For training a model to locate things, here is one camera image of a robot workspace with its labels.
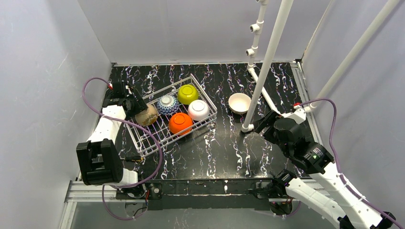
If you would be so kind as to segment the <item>yellow-green bowl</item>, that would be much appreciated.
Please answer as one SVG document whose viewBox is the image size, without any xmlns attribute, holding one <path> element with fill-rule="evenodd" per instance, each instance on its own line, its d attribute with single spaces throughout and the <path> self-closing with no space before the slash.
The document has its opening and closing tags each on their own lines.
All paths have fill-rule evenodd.
<svg viewBox="0 0 405 229">
<path fill-rule="evenodd" d="M 189 105 L 191 102 L 199 99 L 199 94 L 195 86 L 185 84 L 179 88 L 177 99 L 180 103 Z"/>
</svg>

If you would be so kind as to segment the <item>red patterned bowl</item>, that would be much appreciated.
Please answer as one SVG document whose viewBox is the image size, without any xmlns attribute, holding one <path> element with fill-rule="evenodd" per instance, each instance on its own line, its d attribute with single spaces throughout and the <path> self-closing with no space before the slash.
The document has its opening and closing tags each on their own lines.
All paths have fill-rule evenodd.
<svg viewBox="0 0 405 229">
<path fill-rule="evenodd" d="M 157 102 L 157 110 L 160 115 L 174 115 L 179 109 L 180 103 L 172 95 L 164 95 Z"/>
</svg>

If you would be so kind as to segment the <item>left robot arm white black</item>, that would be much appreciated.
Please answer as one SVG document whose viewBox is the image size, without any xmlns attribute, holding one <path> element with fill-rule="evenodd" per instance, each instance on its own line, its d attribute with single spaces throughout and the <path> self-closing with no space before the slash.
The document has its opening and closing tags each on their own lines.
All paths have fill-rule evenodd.
<svg viewBox="0 0 405 229">
<path fill-rule="evenodd" d="M 123 167 L 115 141 L 122 125 L 147 110 L 139 92 L 124 81 L 110 83 L 109 94 L 100 110 L 99 122 L 92 135 L 78 143 L 76 154 L 85 185 L 126 186 L 137 183 L 137 172 Z"/>
</svg>

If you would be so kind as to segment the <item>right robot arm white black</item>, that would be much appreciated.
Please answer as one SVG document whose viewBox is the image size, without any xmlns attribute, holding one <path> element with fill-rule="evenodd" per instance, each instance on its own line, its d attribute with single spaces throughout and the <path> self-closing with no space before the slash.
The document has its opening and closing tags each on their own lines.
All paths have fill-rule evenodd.
<svg viewBox="0 0 405 229">
<path fill-rule="evenodd" d="M 254 121 L 254 132 L 277 145 L 283 155 L 328 192 L 325 196 L 284 169 L 272 178 L 268 189 L 305 203 L 338 229 L 388 229 L 395 217 L 377 210 L 338 171 L 337 162 L 320 143 L 309 141 L 294 119 L 270 111 Z"/>
</svg>

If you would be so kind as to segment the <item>cream bowl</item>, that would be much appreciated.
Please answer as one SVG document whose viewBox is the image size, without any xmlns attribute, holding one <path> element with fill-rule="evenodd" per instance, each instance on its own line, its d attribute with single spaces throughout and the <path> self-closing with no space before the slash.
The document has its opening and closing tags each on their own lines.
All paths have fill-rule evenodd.
<svg viewBox="0 0 405 229">
<path fill-rule="evenodd" d="M 157 121 L 158 116 L 157 109 L 153 105 L 148 104 L 146 110 L 135 115 L 135 120 L 141 126 L 149 126 Z"/>
<path fill-rule="evenodd" d="M 238 115 L 247 113 L 251 98 L 243 93 L 234 93 L 229 97 L 228 104 L 231 111 Z"/>
<path fill-rule="evenodd" d="M 192 119 L 185 113 L 175 113 L 169 120 L 169 130 L 173 134 L 185 135 L 191 131 Z"/>
</svg>

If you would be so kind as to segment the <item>white bowl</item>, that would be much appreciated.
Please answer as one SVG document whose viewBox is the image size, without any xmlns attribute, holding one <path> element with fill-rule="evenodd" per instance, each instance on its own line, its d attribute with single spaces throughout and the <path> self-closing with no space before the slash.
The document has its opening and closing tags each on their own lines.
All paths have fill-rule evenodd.
<svg viewBox="0 0 405 229">
<path fill-rule="evenodd" d="M 203 100 L 194 100 L 189 104 L 187 114 L 194 121 L 202 121 L 209 116 L 209 106 Z"/>
</svg>

